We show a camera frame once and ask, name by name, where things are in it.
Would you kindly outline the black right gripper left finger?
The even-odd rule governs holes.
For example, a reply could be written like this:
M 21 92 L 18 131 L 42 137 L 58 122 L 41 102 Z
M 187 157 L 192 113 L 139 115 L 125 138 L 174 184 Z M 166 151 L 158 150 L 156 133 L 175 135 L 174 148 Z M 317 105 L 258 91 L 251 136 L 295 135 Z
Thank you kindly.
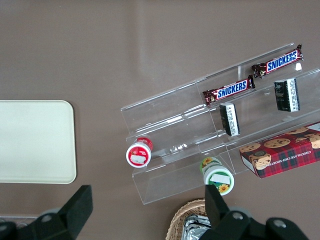
M 92 186 L 82 185 L 56 213 L 46 213 L 18 228 L 13 221 L 0 224 L 2 240 L 75 240 L 93 212 Z

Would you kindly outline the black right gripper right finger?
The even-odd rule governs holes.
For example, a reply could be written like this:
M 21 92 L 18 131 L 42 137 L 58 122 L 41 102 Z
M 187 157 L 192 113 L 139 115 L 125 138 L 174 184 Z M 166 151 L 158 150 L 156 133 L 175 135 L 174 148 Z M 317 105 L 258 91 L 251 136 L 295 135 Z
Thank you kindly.
M 230 210 L 214 185 L 205 186 L 205 211 L 211 228 L 201 240 L 307 240 L 291 220 L 271 217 L 264 224 L 241 210 Z

